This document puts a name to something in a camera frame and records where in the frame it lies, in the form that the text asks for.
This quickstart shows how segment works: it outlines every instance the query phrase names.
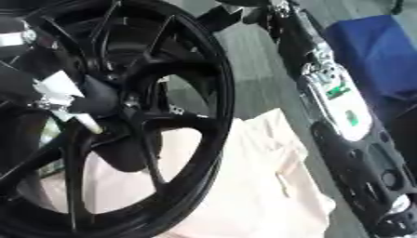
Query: green light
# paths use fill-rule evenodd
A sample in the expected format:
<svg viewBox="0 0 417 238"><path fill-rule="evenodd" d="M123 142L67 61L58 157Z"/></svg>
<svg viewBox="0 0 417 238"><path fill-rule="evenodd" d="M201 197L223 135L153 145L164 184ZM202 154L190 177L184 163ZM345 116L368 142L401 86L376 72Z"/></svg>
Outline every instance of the green light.
<svg viewBox="0 0 417 238"><path fill-rule="evenodd" d="M350 110L346 112L346 119L349 121L351 126L357 126L359 124L359 119L356 114Z"/></svg>

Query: screw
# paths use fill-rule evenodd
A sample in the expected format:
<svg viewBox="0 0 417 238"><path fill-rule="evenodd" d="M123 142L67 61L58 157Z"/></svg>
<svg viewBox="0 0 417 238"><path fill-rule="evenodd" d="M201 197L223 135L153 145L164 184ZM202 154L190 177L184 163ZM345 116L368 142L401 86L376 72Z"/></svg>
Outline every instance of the screw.
<svg viewBox="0 0 417 238"><path fill-rule="evenodd" d="M36 40L36 32L34 30L26 30L21 37L26 43L31 43Z"/></svg>

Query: bolt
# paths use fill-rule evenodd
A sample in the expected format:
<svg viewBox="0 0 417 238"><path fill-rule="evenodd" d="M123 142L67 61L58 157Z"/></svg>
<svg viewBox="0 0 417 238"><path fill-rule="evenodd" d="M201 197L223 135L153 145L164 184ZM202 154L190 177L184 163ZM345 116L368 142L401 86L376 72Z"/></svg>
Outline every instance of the bolt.
<svg viewBox="0 0 417 238"><path fill-rule="evenodd" d="M31 43L36 40L36 32L34 30L26 30L21 37L26 43Z"/></svg>
<svg viewBox="0 0 417 238"><path fill-rule="evenodd" d="M50 46L52 49L58 49L58 42L52 43L52 46Z"/></svg>

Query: black wheel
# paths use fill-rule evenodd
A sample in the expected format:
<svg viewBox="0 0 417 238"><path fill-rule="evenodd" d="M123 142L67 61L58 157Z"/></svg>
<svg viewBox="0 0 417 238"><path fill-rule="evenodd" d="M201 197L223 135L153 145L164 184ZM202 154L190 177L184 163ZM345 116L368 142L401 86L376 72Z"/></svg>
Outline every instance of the black wheel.
<svg viewBox="0 0 417 238"><path fill-rule="evenodd" d="M0 132L9 137L0 141L0 235L154 237L186 218L216 177L233 119L233 75L216 39L194 17L158 0L66 2L37 10L26 20L40 35L37 46L11 65L37 78L61 68L82 90L93 78L117 95L117 108L94 114L105 129L95 135L74 119L58 123L49 112L1 105ZM59 60L43 62L37 48ZM172 75L202 99L203 112L177 105L161 80ZM60 132L39 149L51 122ZM167 181L158 168L161 133L176 128L198 131L201 141L188 164ZM155 193L115 211L88 211L83 175L91 152L119 171L147 171ZM129 158L115 159L121 155ZM38 204L22 188L38 189L39 168L57 161L63 162L67 213Z"/></svg>

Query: wheel spoke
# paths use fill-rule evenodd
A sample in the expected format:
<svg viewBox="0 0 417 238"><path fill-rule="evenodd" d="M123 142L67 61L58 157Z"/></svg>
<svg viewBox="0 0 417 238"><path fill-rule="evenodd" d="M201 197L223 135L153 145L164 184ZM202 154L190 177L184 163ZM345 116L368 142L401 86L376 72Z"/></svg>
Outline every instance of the wheel spoke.
<svg viewBox="0 0 417 238"><path fill-rule="evenodd" d="M108 33L107 29L109 27L109 22L114 18L117 13L117 10L122 6L122 2L120 0L114 1L112 7L106 12L102 22L100 22L96 28L91 32L89 36L89 40L92 44L96 44L97 41L103 37L106 33Z"/></svg>
<svg viewBox="0 0 417 238"><path fill-rule="evenodd" d="M145 81L146 84L143 86L148 87L154 80L159 80L167 75L181 73L198 73L200 75L212 76L217 74L217 67L214 62L205 59L146 59L146 62L140 60L140 62L137 61L135 65L130 66L124 78L128 80L128 84L133 85L147 78L148 81Z"/></svg>
<svg viewBox="0 0 417 238"><path fill-rule="evenodd" d="M90 45L90 56L91 59L94 59L99 72L106 70L106 52L108 46L108 39L110 35L110 24L112 20L118 15L118 10L122 6L122 1L114 1L110 9L105 13L103 19L95 27L89 36Z"/></svg>
<svg viewBox="0 0 417 238"><path fill-rule="evenodd" d="M67 143L71 134L72 126L68 125L66 129L48 144L40 148L37 152L23 160L20 164L14 166L0 177L0 191L9 192L15 188L22 179L36 169L45 166L61 158L60 147Z"/></svg>
<svg viewBox="0 0 417 238"><path fill-rule="evenodd" d="M73 233L93 223L94 216L83 201L83 173L94 135L85 128L78 128L63 148L68 213Z"/></svg>
<svg viewBox="0 0 417 238"><path fill-rule="evenodd" d="M158 158L154 150L152 150L151 143L149 139L146 137L147 133L143 124L141 123L141 112L136 112L135 115L132 116L130 120L130 125L133 129L133 135L136 139L140 142L144 163L149 170L149 174L151 175L152 182L156 189L157 193L161 193L164 189L165 181L162 177L161 171L158 167Z"/></svg>
<svg viewBox="0 0 417 238"><path fill-rule="evenodd" d="M71 54L79 58L82 67L82 73L87 72L87 57L86 53L80 47L79 43L69 33L67 33L55 20L44 18L44 28L54 34L65 46Z"/></svg>
<svg viewBox="0 0 417 238"><path fill-rule="evenodd" d="M164 45L165 41L173 35L175 27L176 27L176 17L170 16L165 20L161 29L159 30L158 34L156 35L156 39L149 45L147 49L147 53L151 56L155 56L157 53L160 52L162 45Z"/></svg>
<svg viewBox="0 0 417 238"><path fill-rule="evenodd" d="M219 129L218 122L214 118L195 113L186 112L182 109L176 113L151 113L144 115L143 121L151 128L177 129L192 128L203 135L216 133Z"/></svg>

